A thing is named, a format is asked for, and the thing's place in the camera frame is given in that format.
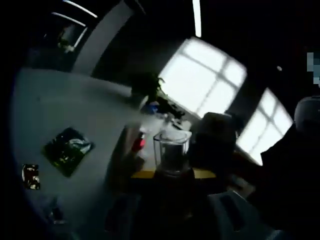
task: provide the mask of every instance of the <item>window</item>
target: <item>window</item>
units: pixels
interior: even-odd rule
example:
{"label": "window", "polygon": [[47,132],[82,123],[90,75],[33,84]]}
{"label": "window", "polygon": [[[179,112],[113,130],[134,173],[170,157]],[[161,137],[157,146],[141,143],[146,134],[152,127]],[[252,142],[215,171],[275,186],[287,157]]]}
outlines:
{"label": "window", "polygon": [[266,89],[237,145],[262,166],[261,153],[279,141],[292,124],[293,120],[284,106]]}
{"label": "window", "polygon": [[186,40],[159,75],[163,91],[176,103],[203,117],[224,113],[244,82],[244,66],[226,53],[192,38]]}

